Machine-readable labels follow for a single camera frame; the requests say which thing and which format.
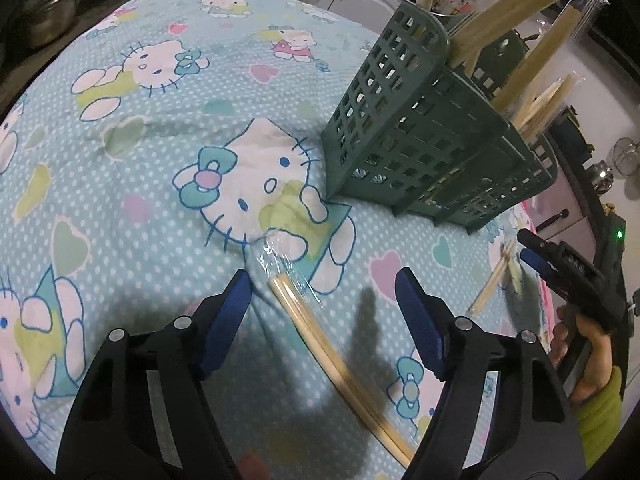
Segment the pastel heart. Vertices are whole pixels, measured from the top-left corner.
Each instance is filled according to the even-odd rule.
[[[202,107],[202,111],[208,115],[231,116],[235,113],[233,103],[226,99],[212,99]]]
[[[24,143],[22,147],[23,150],[30,150],[32,148],[36,148],[37,146],[42,144],[45,135],[47,132],[42,126],[38,126],[35,130],[31,132],[31,135],[27,139],[27,142]]]
[[[251,65],[249,74],[258,82],[267,84],[280,73],[280,69],[271,65]]]
[[[72,275],[81,269],[89,256],[88,241],[66,220],[59,220],[53,228],[51,249],[57,276]]]
[[[396,302],[396,274],[402,269],[400,254],[387,251],[381,258],[369,260],[369,276],[378,292],[387,300]]]
[[[451,268],[451,251],[449,249],[449,243],[444,236],[441,236],[438,243],[433,246],[431,253],[436,263],[447,267],[447,269]]]
[[[124,217],[133,224],[144,224],[154,213],[149,203],[137,193],[128,194],[122,202]]]
[[[133,12],[134,10],[136,10],[135,7],[125,7],[124,9],[116,9],[116,10],[113,11],[113,15],[114,16],[124,16],[125,14]]]
[[[37,208],[47,197],[51,184],[51,173],[44,164],[38,164],[31,174],[27,188],[15,205],[12,216],[17,222]]]
[[[314,120],[319,117],[318,112],[309,101],[300,101],[296,115],[300,119]]]
[[[102,134],[104,151],[115,160],[124,160],[136,149],[144,134],[145,121],[140,117],[112,126]]]
[[[185,23],[172,23],[171,25],[169,25],[169,34],[173,34],[174,36],[179,36],[185,30],[187,30],[187,28],[189,28],[189,26],[186,25]]]

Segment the metal screw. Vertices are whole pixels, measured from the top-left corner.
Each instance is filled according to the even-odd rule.
[[[180,316],[174,321],[174,326],[178,330],[184,330],[191,326],[191,318],[189,316]]]
[[[467,330],[471,330],[473,326],[474,324],[471,322],[471,320],[468,317],[456,318],[456,327],[459,328],[460,330],[464,330],[466,332]]]
[[[520,334],[520,337],[527,343],[535,343],[538,340],[536,335],[531,330],[523,330],[522,334]]]
[[[121,328],[117,328],[109,332],[109,339],[114,343],[117,341],[120,341],[120,339],[122,339],[123,337],[124,337],[124,330]]]

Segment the bed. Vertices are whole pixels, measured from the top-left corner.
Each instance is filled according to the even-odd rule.
[[[158,330],[246,268],[251,306],[204,383],[235,459],[255,449],[279,480],[402,476],[270,293],[255,241],[284,244],[327,335],[417,445],[442,385],[415,351],[395,273],[410,267],[462,315],[504,241],[532,225],[526,204],[467,235],[324,200],[320,134],[375,41],[292,0],[131,0],[18,99],[0,126],[0,400],[49,468],[110,330]],[[511,269],[476,321],[548,345],[548,290],[517,257]],[[495,380],[467,465],[481,457]]]

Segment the green heart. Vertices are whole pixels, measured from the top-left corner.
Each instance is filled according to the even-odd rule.
[[[136,149],[144,134],[145,121],[142,117],[112,126],[102,134],[104,151],[111,158],[124,160]]]
[[[49,168],[44,164],[38,164],[31,174],[27,189],[24,190],[24,193],[15,205],[12,216],[16,222],[27,216],[44,202],[50,184],[51,173],[49,172]]]
[[[213,99],[203,106],[202,111],[208,115],[231,116],[234,114],[234,106],[226,99]]]
[[[431,253],[436,263],[447,267],[447,269],[451,268],[451,251],[449,250],[449,243],[444,236],[441,236],[438,243],[433,246]]]
[[[308,119],[310,121],[315,120],[319,117],[318,112],[314,108],[314,106],[309,101],[300,101],[298,104],[298,110],[296,111],[296,115],[300,119]]]
[[[53,231],[53,266],[57,276],[70,276],[80,269],[89,255],[89,244],[61,220]]]
[[[23,149],[30,150],[31,148],[35,148],[41,145],[46,134],[46,130],[42,126],[38,126],[31,132],[31,135],[27,139],[27,142],[24,143]]]

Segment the pink heart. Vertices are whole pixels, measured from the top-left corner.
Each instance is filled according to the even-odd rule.
[[[169,34],[174,36],[180,36],[189,26],[185,23],[172,23],[169,25]]]
[[[133,224],[149,222],[154,212],[151,204],[137,193],[128,194],[122,203],[124,217]]]
[[[136,10],[135,7],[125,7],[124,9],[116,9],[113,11],[114,16],[123,16],[124,14],[128,14],[129,12],[133,12]]]
[[[400,254],[391,250],[383,254],[382,258],[369,260],[369,276],[371,283],[378,292],[392,303],[396,301],[396,274],[402,269]]]
[[[267,84],[280,73],[280,69],[271,65],[251,65],[249,74],[261,84]]]

